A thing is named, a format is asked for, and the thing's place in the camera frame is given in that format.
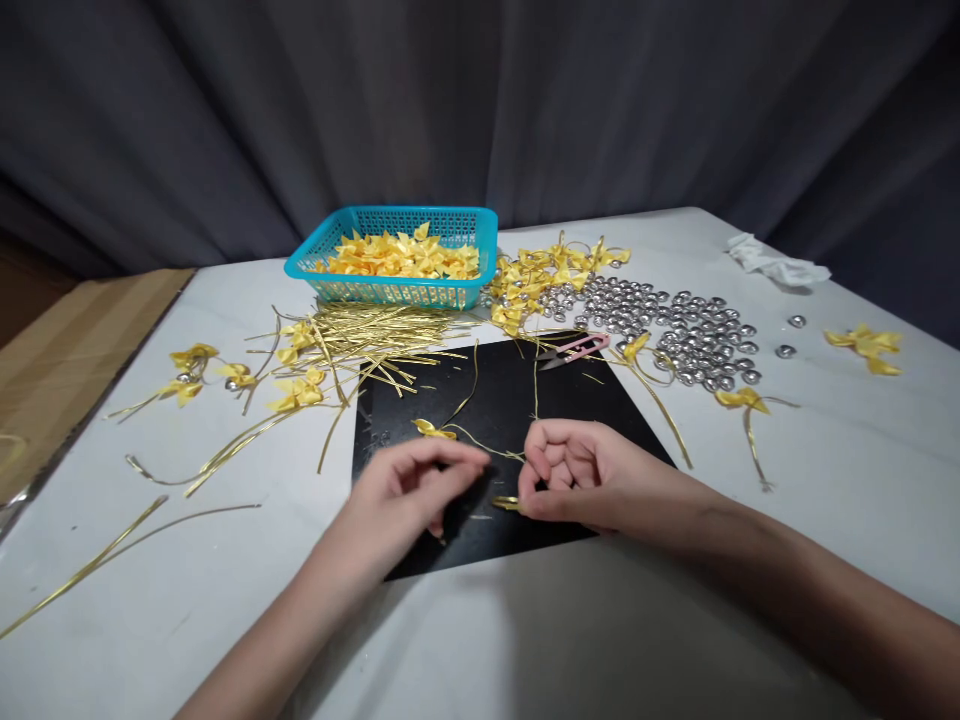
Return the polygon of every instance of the person's left hand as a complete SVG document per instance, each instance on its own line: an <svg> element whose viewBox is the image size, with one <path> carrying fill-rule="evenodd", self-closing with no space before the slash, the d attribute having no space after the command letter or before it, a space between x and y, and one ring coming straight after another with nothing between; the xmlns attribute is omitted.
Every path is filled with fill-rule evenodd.
<svg viewBox="0 0 960 720"><path fill-rule="evenodd" d="M425 529L443 532L443 509L483 474L490 456L444 438L380 450L317 546L367 587L400 562ZM439 470L437 463L448 467Z"/></svg>

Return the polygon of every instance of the curtain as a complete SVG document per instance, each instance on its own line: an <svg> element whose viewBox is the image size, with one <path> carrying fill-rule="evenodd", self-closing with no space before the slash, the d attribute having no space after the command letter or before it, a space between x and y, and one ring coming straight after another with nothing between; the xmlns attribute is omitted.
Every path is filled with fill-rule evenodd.
<svg viewBox="0 0 960 720"><path fill-rule="evenodd" d="M357 203L692 205L960 346L954 0L0 8L0 227L83 277L287 255Z"/></svg>

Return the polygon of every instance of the table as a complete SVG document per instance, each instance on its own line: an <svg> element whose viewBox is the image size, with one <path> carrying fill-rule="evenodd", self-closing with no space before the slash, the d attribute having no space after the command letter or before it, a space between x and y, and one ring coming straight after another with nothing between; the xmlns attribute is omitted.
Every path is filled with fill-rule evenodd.
<svg viewBox="0 0 960 720"><path fill-rule="evenodd" d="M776 491L760 491L739 412L678 384L660 395L690 449L692 474L806 533L866 572L960 620L960 354L834 283L788 294L723 254L738 230L695 208L514 230L501 247L568 239L633 249L617 271L676 292L720 295L759 329L759 389L800 403L754 427ZM201 270L104 405L138 402L170 376L169 352L205 342L237 361L268 332L271 304L300 312L310 288L282 260ZM786 318L806 316L797 330ZM898 378L867 373L821 330L859 322L904 335ZM501 339L476 328L481 342ZM464 346L472 339L459 342ZM774 357L787 342L792 360ZM679 467L652 399L616 368ZM146 482L185 478L249 418L216 387L83 433L0 545L0 625L59 587L163 490L142 530L200 510L260 502L183 523L98 571L0 642L4 718L168 718L296 572L350 487L354 409L313 409L257 439L192 499ZM381 587L318 658L291 707L317 718L861 717L844 690L747 613L628 541L596 538Z"/></svg>

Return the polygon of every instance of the forearm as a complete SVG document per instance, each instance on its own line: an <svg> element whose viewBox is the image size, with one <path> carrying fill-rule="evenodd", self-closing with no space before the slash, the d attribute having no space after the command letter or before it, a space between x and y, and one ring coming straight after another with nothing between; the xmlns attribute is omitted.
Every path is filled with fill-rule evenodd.
<svg viewBox="0 0 960 720"><path fill-rule="evenodd" d="M698 528L682 554L885 717L960 717L958 626L739 504Z"/></svg>
<svg viewBox="0 0 960 720"><path fill-rule="evenodd" d="M276 717L310 662L365 590L323 543L220 661L177 720Z"/></svg>

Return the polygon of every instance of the hand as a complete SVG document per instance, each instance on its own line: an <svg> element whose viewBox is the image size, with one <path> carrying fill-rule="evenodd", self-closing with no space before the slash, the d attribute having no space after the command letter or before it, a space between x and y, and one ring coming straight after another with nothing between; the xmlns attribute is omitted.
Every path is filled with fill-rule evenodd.
<svg viewBox="0 0 960 720"><path fill-rule="evenodd" d="M443 509L480 477L490 456L443 438L380 450L316 552L365 588L380 582L425 529L443 533ZM436 463L448 467L439 470Z"/></svg>
<svg viewBox="0 0 960 720"><path fill-rule="evenodd" d="M535 520L579 522L683 549L700 516L734 504L601 423L540 420L524 452L520 512ZM546 492L536 491L540 480Z"/></svg>

